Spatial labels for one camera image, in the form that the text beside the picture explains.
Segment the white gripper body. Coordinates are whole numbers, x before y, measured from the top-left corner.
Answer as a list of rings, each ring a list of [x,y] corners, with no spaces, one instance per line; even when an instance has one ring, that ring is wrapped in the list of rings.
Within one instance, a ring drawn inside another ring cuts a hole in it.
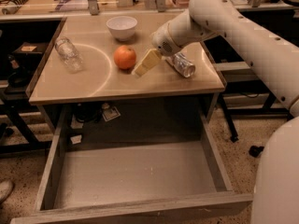
[[[183,32],[180,25],[167,22],[153,34],[151,43],[163,56],[172,56],[183,49]]]

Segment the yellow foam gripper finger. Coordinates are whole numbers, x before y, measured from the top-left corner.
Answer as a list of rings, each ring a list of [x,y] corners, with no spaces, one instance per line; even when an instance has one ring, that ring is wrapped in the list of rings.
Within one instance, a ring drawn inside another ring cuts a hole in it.
[[[148,49],[144,57],[135,66],[132,74],[134,76],[142,77],[151,68],[156,66],[162,59],[162,54],[157,49]]]

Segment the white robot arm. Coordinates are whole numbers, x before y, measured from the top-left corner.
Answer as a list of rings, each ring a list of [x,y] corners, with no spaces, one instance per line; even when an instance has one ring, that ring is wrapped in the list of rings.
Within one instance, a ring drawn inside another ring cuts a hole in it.
[[[210,35],[222,36],[293,115],[270,137],[256,175],[250,224],[299,224],[299,48],[243,17],[229,0],[190,0],[152,38],[133,73],[143,76]]]

